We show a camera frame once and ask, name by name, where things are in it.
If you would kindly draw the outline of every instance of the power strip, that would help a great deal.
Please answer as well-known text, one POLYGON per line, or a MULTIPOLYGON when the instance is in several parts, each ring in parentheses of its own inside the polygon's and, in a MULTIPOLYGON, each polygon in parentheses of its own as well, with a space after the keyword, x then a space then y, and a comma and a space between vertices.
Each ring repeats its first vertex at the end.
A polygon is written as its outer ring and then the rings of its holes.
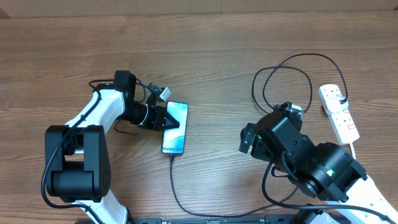
POLYGON ((340 100, 343 100, 344 97, 341 95, 338 85, 335 84, 321 86, 318 94, 338 143, 341 145, 349 144, 351 153, 355 158, 353 142, 359 139, 359 133, 348 111, 348 101, 343 104, 340 103, 340 100))

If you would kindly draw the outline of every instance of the wire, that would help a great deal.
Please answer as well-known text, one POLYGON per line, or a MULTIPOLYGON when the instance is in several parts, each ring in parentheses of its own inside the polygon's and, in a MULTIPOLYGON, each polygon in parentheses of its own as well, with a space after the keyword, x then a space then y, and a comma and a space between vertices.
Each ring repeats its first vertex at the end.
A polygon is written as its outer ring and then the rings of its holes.
POLYGON ((275 175, 276 166, 273 166, 271 169, 271 176, 273 177, 288 177, 289 175, 275 175))
MULTIPOLYGON (((95 82, 97 80, 91 81, 89 82, 89 85, 91 86, 91 83, 95 82)), ((88 205, 83 205, 83 204, 71 204, 71 205, 56 205, 54 203, 52 203, 49 198, 47 197, 47 195, 45 194, 45 181, 47 180, 47 176, 49 174, 49 169, 51 166, 51 163, 53 162, 56 153, 60 150, 61 146, 63 145, 63 143, 66 141, 66 139, 69 137, 69 135, 74 132, 76 130, 76 127, 82 122, 84 121, 87 116, 95 109, 95 107, 98 105, 98 103, 100 103, 101 101, 101 93, 97 90, 96 91, 98 94, 98 98, 95 101, 94 105, 84 114, 81 116, 81 118, 62 136, 61 141, 58 143, 58 145, 56 146, 54 152, 52 153, 49 162, 47 163, 44 171, 43 171, 43 176, 42 176, 42 184, 41 184, 41 193, 42 193, 42 197, 44 202, 52 208, 57 208, 57 209, 64 209, 64 208, 84 208, 86 212, 90 212, 91 215, 93 216, 93 218, 100 224, 103 224, 103 222, 100 220, 100 218, 97 216, 97 214, 93 211, 93 209, 88 206, 88 205)))
POLYGON ((148 88, 148 86, 142 84, 141 80, 139 80, 138 78, 137 78, 137 81, 138 81, 137 84, 140 85, 140 86, 142 86, 142 89, 144 90, 144 97, 142 98, 142 100, 138 101, 138 103, 142 103, 142 102, 144 102, 145 99, 147 98, 146 88, 148 88))
POLYGON ((314 210, 314 209, 352 209, 352 210, 359 210, 362 212, 368 212, 370 214, 376 215, 380 217, 381 220, 387 221, 391 224, 396 224, 394 221, 392 221, 387 215, 383 215, 377 211, 368 209, 368 208, 363 208, 359 206, 353 206, 353 205, 290 205, 290 204, 285 204, 282 202, 277 202, 274 199, 270 198, 266 192, 266 180, 267 176, 269 174, 269 171, 271 169, 272 164, 274 163, 274 160, 272 160, 266 169, 266 172, 264 173, 264 177, 262 178, 262 194, 265 196, 265 198, 272 204, 283 207, 283 208, 290 208, 290 209, 304 209, 304 210, 314 210))
POLYGON ((353 155, 353 158, 356 159, 354 144, 351 142, 351 143, 349 144, 349 147, 351 148, 351 154, 353 155))
POLYGON ((290 68, 290 69, 294 69, 294 70, 298 70, 298 71, 302 72, 302 73, 308 78, 308 81, 310 82, 311 96, 310 96, 310 102, 309 102, 309 104, 308 104, 308 106, 307 106, 307 109, 304 110, 304 113, 307 112, 307 110, 310 108, 311 102, 312 102, 312 84, 311 84, 310 77, 309 77, 305 72, 303 72, 302 70, 300 70, 299 68, 290 67, 290 66, 283 66, 283 64, 284 64, 286 61, 290 60, 291 58, 298 57, 298 56, 302 56, 302 55, 316 55, 316 56, 324 57, 324 58, 328 59, 328 60, 337 68, 337 70, 338 70, 338 72, 339 72, 339 74, 340 74, 341 80, 343 81, 344 89, 345 89, 345 92, 346 92, 346 97, 345 97, 345 99, 340 100, 340 103, 343 104, 343 103, 345 103, 345 102, 347 101, 347 99, 348 99, 348 91, 347 91, 346 82, 345 82, 343 73, 341 72, 340 68, 337 66, 336 62, 334 62, 330 57, 327 57, 327 56, 322 55, 322 54, 316 54, 316 53, 297 54, 297 55, 293 55, 293 56, 288 57, 287 59, 285 59, 283 62, 281 62, 281 63, 280 63, 278 66, 276 66, 276 67, 268 67, 268 68, 260 69, 260 70, 256 73, 256 75, 254 76, 253 84, 252 84, 252 88, 251 88, 251 90, 252 90, 252 97, 253 97, 253 100, 254 100, 254 102, 256 103, 256 105, 257 105, 263 112, 265 112, 266 114, 268 114, 268 112, 267 112, 266 110, 264 110, 264 109, 258 104, 258 102, 257 102, 257 100, 256 100, 256 98, 255 98, 255 96, 254 96, 254 90, 253 90, 253 89, 254 89, 254 81, 255 81, 257 75, 258 75, 260 72, 262 72, 262 71, 264 71, 264 70, 267 70, 267 69, 272 69, 272 68, 273 68, 274 70, 271 72, 271 74, 269 74, 268 79, 267 79, 266 83, 264 84, 264 87, 262 88, 262 97, 263 97, 264 101, 267 103, 267 105, 268 105, 270 108, 274 109, 274 107, 273 107, 271 104, 269 104, 269 102, 267 101, 267 98, 266 98, 266 86, 267 86, 267 83, 268 83, 269 79, 271 78, 271 76, 272 76, 278 69, 280 69, 280 68, 290 68))
POLYGON ((298 180, 298 178, 292 173, 292 171, 290 171, 287 163, 286 163, 286 151, 282 152, 282 155, 280 156, 280 159, 284 165, 284 168, 286 170, 286 173, 289 175, 289 177, 293 178, 294 180, 298 180))
POLYGON ((118 126, 119 123, 120 123, 120 119, 119 119, 118 122, 116 122, 116 124, 114 125, 114 130, 117 131, 117 132, 119 132, 119 133, 129 134, 129 135, 133 135, 133 136, 138 136, 138 135, 140 135, 140 134, 142 133, 142 131, 143 131, 143 128, 142 128, 141 126, 140 126, 140 130, 139 130, 137 133, 129 133, 129 132, 127 132, 127 131, 120 131, 120 130, 118 130, 118 128, 117 128, 117 126, 118 126))
MULTIPOLYGON (((255 213, 255 212, 258 212, 258 211, 261 211, 261 210, 264 210, 264 209, 267 209, 267 208, 270 208, 270 207, 274 206, 273 204, 271 204, 271 205, 266 205, 266 206, 263 206, 263 207, 261 207, 261 208, 257 208, 257 209, 255 209, 255 210, 252 210, 252 211, 250 211, 250 212, 246 212, 246 213, 241 214, 241 215, 212 215, 212 214, 201 214, 201 213, 190 212, 190 211, 188 211, 187 209, 185 209, 184 207, 182 207, 182 205, 181 205, 180 201, 178 200, 177 195, 176 195, 176 193, 175 193, 174 184, 173 184, 173 172, 172 172, 172 170, 173 170, 173 161, 174 161, 174 155, 173 155, 173 154, 170 154, 170 182, 171 182, 171 185, 172 185, 172 191, 173 191, 174 199, 175 199, 175 201, 177 202, 177 204, 179 205, 179 207, 180 207, 184 212, 187 212, 187 213, 190 214, 190 215, 199 216, 199 217, 215 217, 215 218, 239 218, 239 217, 244 217, 244 216, 246 216, 246 215, 250 215, 250 214, 253 214, 253 213, 255 213)), ((294 193, 296 193, 296 191, 297 191, 298 188, 299 188, 299 187, 296 187, 296 188, 293 190, 293 192, 292 192, 289 196, 287 196, 286 198, 284 198, 284 199, 281 200, 280 202, 282 203, 282 202, 288 200, 289 198, 291 198, 291 197, 294 195, 294 193)))
MULTIPOLYGON (((253 83, 252 83, 252 85, 251 85, 251 96, 252 96, 254 102, 255 102, 256 105, 260 108, 260 110, 262 110, 262 111, 265 112, 266 114, 268 114, 268 112, 267 112, 264 108, 262 108, 262 107, 259 105, 259 103, 258 103, 257 100, 256 100, 256 97, 254 96, 254 82, 256 81, 257 76, 258 76, 262 71, 268 70, 268 69, 276 69, 276 68, 277 68, 277 67, 267 67, 267 68, 262 68, 262 69, 260 69, 260 70, 256 73, 256 75, 254 76, 254 78, 253 78, 253 83)), ((297 71, 301 72, 302 74, 304 74, 304 75, 306 76, 306 78, 308 79, 308 82, 310 83, 311 94, 310 94, 310 102, 308 103, 307 108, 304 110, 304 113, 307 112, 307 110, 310 109, 311 102, 312 102, 312 83, 311 83, 310 77, 309 77, 303 70, 301 70, 301 69, 299 69, 299 68, 296 68, 296 67, 280 65, 279 68, 288 68, 288 69, 297 70, 297 71)), ((266 100, 266 103, 268 104, 268 106, 270 106, 272 109, 274 109, 274 107, 271 106, 271 105, 268 103, 267 100, 266 100)))

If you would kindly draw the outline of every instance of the wood grain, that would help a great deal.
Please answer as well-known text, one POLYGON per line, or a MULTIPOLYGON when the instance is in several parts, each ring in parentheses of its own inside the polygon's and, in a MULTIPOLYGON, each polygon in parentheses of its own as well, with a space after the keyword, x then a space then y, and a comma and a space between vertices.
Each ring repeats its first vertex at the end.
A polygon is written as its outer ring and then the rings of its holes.
MULTIPOLYGON (((111 78, 115 70, 169 86, 170 100, 190 105, 185 152, 174 166, 187 209, 239 214, 267 205, 261 194, 267 163, 238 151, 239 133, 263 116, 251 99, 254 74, 302 52, 325 54, 340 66, 361 135, 358 161, 398 209, 397 20, 394 11, 0 20, 0 223, 86 218, 79 209, 51 209, 40 197, 44 132, 87 104, 89 80, 111 78)), ((305 70, 314 87, 302 132, 314 143, 336 142, 316 93, 327 83, 343 88, 336 69, 318 57, 288 65, 305 70)), ((255 84, 259 99, 268 73, 255 84)), ((304 107, 310 90, 302 74, 281 70, 266 95, 271 103, 304 107)), ((134 130, 127 123, 121 128, 134 130)), ((106 139, 111 188, 134 217, 192 217, 172 196, 162 133, 144 131, 137 138, 112 130, 106 139)), ((268 187, 275 198, 294 188, 285 179, 272 179, 268 187)), ((319 203, 302 193, 289 202, 319 203)), ((254 215, 292 212, 273 207, 254 215)))
POLYGON ((4 12, 4 10, 2 9, 1 5, 0 5, 0 18, 9 18, 9 16, 7 15, 6 12, 4 12))
POLYGON ((11 18, 393 10, 397 0, 0 0, 11 18))

